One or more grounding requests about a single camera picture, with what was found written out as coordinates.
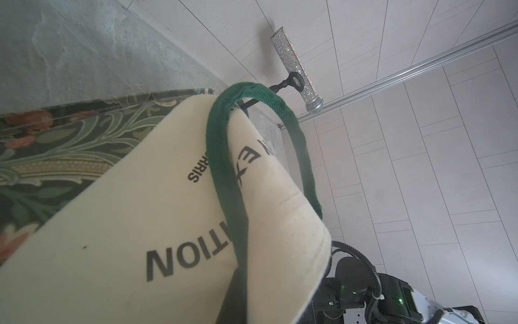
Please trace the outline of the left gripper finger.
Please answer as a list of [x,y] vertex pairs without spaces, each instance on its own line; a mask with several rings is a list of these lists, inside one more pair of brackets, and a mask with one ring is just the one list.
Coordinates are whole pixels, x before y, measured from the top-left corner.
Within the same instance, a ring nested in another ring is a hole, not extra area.
[[237,268],[232,276],[223,300],[216,324],[245,323],[245,283]]

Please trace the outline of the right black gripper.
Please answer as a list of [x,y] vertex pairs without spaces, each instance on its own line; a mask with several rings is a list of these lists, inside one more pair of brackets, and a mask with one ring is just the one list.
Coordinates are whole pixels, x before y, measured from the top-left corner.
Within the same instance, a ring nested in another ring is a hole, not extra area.
[[366,306],[375,289],[375,266],[353,256],[340,259],[334,275],[324,278],[298,323],[344,323],[349,309]]

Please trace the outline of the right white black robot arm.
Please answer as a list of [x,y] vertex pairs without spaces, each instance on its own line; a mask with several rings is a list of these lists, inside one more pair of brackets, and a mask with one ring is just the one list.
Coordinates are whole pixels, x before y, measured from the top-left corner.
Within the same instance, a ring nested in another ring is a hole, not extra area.
[[378,274],[385,297],[372,297],[369,267],[355,257],[338,261],[335,275],[322,280],[299,323],[345,323],[349,309],[360,309],[366,323],[484,323],[474,306],[447,307],[425,297],[407,282]]

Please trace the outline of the cream canvas tote bag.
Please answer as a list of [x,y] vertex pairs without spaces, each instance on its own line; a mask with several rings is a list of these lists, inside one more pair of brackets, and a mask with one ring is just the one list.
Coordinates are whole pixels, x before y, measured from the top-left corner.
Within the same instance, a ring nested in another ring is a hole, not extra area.
[[215,323],[237,268],[245,323],[295,323],[325,276],[306,139],[263,85],[7,122],[2,323]]

